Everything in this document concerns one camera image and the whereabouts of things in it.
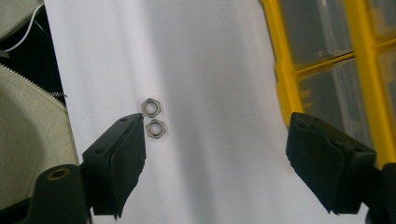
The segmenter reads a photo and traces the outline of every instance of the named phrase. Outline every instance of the hex nut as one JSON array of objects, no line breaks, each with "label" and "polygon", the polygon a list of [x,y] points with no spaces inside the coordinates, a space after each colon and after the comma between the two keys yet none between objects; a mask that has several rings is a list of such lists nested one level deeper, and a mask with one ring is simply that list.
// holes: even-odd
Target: hex nut
[{"label": "hex nut", "polygon": [[[154,124],[158,124],[158,125],[160,126],[160,128],[161,128],[160,131],[159,131],[158,133],[154,133],[154,132],[152,131],[152,126],[153,126]],[[161,138],[161,137],[165,134],[165,132],[166,132],[166,130],[165,130],[165,123],[163,123],[163,122],[160,121],[160,120],[153,119],[153,120],[151,120],[151,121],[146,125],[146,132],[147,132],[147,134],[148,134],[148,137],[155,138],[155,139],[159,139],[159,138]]]},{"label": "hex nut", "polygon": [[[153,105],[155,105],[155,111],[154,112],[152,112],[152,113],[149,113],[148,111],[147,111],[147,105],[150,105],[150,104],[153,104]],[[161,112],[161,105],[160,105],[160,102],[159,101],[156,101],[156,100],[154,100],[154,99],[151,99],[151,98],[148,98],[145,102],[143,102],[142,104],[141,104],[141,106],[142,106],[142,113],[143,113],[143,115],[145,116],[145,117],[148,117],[148,118],[155,118],[160,112]]]}]

